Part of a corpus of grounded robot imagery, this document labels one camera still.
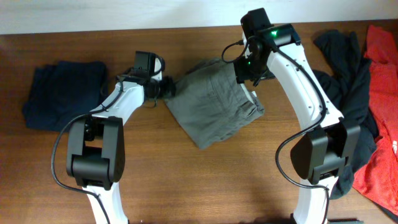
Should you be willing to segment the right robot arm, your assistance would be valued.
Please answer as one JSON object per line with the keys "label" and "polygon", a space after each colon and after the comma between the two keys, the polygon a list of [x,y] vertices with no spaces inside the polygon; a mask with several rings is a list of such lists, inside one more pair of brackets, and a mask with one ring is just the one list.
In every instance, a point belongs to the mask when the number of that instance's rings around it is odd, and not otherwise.
{"label": "right robot arm", "polygon": [[243,52],[232,61],[236,81],[276,78],[297,116],[300,131],[277,148],[275,163],[282,176],[299,187],[291,223],[328,223],[331,191],[351,164],[360,127],[344,118],[310,68],[292,24],[274,26],[265,9],[241,20]]}

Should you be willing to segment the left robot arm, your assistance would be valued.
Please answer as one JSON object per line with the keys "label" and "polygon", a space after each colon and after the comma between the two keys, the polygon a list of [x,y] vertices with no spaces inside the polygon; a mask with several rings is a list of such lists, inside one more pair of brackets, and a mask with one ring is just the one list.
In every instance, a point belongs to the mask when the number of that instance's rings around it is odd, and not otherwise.
{"label": "left robot arm", "polygon": [[161,56],[137,51],[133,67],[117,77],[113,92],[68,127],[67,174],[88,196],[96,223],[129,223],[119,189],[126,161],[124,125],[145,101],[175,94],[164,70]]}

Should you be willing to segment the grey shorts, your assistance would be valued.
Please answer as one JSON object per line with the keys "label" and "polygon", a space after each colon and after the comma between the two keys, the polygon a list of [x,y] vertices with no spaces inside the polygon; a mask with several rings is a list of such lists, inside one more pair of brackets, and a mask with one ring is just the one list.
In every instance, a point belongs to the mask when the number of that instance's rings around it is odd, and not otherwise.
{"label": "grey shorts", "polygon": [[219,58],[200,62],[175,86],[165,104],[199,149],[227,140],[265,113],[256,93],[237,83],[234,66]]}

